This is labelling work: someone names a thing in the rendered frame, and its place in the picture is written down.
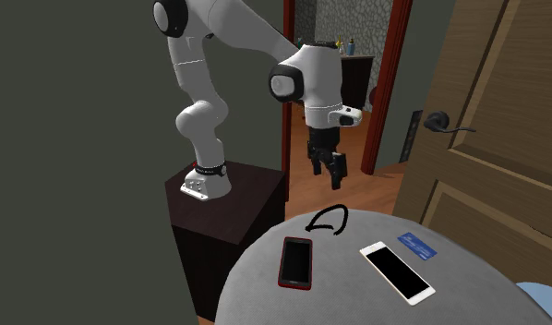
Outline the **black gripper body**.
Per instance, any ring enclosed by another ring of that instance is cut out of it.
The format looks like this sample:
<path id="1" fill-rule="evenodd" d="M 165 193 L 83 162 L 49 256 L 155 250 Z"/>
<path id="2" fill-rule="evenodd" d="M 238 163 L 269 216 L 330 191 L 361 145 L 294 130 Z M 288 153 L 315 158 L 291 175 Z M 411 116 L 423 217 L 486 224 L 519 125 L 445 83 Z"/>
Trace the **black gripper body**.
<path id="1" fill-rule="evenodd" d="M 307 157 L 312 159 L 316 154 L 330 159 L 340 143 L 340 129 L 331 127 L 325 129 L 308 128 Z"/>

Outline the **light blue cushion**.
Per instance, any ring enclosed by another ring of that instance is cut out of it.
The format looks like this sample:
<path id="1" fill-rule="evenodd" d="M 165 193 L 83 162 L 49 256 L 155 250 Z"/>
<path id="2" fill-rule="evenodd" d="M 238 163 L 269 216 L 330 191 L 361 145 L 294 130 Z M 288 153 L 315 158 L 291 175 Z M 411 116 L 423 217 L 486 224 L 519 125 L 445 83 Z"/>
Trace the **light blue cushion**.
<path id="1" fill-rule="evenodd" d="M 551 318 L 552 318 L 552 287 L 541 283 L 517 283 Z"/>

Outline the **grey upholstered furniture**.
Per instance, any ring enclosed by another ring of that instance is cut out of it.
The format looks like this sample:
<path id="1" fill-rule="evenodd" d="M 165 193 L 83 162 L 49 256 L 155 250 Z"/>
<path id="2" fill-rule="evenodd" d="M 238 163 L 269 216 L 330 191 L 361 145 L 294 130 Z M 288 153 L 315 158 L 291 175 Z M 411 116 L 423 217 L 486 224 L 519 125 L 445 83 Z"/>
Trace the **grey upholstered furniture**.
<path id="1" fill-rule="evenodd" d="M 215 325 L 552 325 L 520 287 L 472 252 L 410 220 L 373 211 L 313 212 L 273 226 L 245 250 L 222 289 Z M 438 253 L 422 260 L 398 237 Z M 313 242 L 312 287 L 280 287 L 286 236 Z M 436 292 L 410 306 L 360 254 L 381 241 Z"/>

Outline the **red-edged black smartphone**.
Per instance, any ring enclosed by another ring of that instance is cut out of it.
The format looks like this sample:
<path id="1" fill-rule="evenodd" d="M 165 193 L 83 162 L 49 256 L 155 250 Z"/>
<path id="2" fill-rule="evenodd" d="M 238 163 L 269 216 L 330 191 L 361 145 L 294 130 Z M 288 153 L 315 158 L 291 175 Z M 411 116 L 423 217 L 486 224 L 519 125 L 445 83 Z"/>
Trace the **red-edged black smartphone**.
<path id="1" fill-rule="evenodd" d="M 312 287 L 313 242 L 286 236 L 278 273 L 280 287 L 308 291 Z"/>

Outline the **brown wooden door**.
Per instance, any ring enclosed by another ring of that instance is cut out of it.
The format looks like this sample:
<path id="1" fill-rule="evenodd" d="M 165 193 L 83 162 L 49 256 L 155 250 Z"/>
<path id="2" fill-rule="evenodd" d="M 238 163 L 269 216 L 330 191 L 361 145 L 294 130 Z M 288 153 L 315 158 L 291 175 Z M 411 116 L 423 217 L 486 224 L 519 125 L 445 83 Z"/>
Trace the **brown wooden door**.
<path id="1" fill-rule="evenodd" d="M 552 0 L 456 0 L 424 111 L 394 214 L 552 286 Z"/>

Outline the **dark cabinet with bottles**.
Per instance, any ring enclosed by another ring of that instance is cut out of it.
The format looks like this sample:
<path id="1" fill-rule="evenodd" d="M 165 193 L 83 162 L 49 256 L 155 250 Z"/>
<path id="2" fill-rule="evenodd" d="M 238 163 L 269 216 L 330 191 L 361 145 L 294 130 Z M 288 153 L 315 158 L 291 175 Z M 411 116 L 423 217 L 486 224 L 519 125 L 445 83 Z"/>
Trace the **dark cabinet with bottles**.
<path id="1" fill-rule="evenodd" d="M 351 38 L 341 45 L 342 102 L 346 106 L 363 110 L 368 101 L 369 80 L 374 56 L 355 54 L 355 42 Z"/>

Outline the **white smartphone with black screen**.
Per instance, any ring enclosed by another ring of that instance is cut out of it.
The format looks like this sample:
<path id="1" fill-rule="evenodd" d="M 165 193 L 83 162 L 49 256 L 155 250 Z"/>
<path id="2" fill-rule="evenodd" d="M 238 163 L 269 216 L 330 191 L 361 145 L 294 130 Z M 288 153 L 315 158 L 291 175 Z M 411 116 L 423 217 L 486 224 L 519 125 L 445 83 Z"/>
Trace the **white smartphone with black screen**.
<path id="1" fill-rule="evenodd" d="M 379 241 L 359 252 L 408 305 L 416 306 L 436 292 L 385 243 Z"/>

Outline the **dark brown robot stand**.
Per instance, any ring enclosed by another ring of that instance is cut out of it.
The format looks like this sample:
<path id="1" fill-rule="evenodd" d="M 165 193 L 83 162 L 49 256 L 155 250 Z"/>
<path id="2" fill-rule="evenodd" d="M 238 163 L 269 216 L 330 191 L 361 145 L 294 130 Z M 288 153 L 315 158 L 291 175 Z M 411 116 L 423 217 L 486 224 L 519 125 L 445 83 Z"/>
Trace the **dark brown robot stand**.
<path id="1" fill-rule="evenodd" d="M 231 191 L 200 201 L 181 191 L 187 167 L 165 182 L 175 243 L 198 316 L 214 321 L 226 278 L 242 253 L 285 217 L 282 171 L 227 163 Z"/>

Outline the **blue card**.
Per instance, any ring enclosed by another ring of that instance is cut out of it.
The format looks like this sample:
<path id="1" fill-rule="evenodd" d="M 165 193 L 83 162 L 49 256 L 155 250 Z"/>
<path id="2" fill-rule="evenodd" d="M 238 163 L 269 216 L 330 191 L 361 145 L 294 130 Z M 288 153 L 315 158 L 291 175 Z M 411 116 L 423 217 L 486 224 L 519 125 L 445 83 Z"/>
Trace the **blue card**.
<path id="1" fill-rule="evenodd" d="M 419 239 L 417 236 L 408 232 L 400 235 L 398 240 L 415 253 L 420 259 L 428 260 L 437 255 L 437 251 L 428 246 L 425 242 Z"/>

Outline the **red door frame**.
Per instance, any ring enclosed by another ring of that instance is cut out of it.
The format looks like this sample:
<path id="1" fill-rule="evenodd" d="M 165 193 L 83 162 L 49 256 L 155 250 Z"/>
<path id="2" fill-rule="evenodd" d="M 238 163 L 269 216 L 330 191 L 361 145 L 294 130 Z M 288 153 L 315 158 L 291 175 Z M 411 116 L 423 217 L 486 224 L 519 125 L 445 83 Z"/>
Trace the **red door frame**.
<path id="1" fill-rule="evenodd" d="M 398 64 L 402 53 L 405 33 L 414 0 L 393 0 L 387 39 L 378 76 L 378 85 L 373 112 L 366 134 L 361 171 L 372 175 L 375 171 L 381 138 L 390 106 Z M 289 41 L 294 37 L 295 0 L 283 0 L 283 35 Z M 282 105 L 282 171 L 285 178 L 285 201 L 289 200 L 291 162 L 292 104 Z"/>

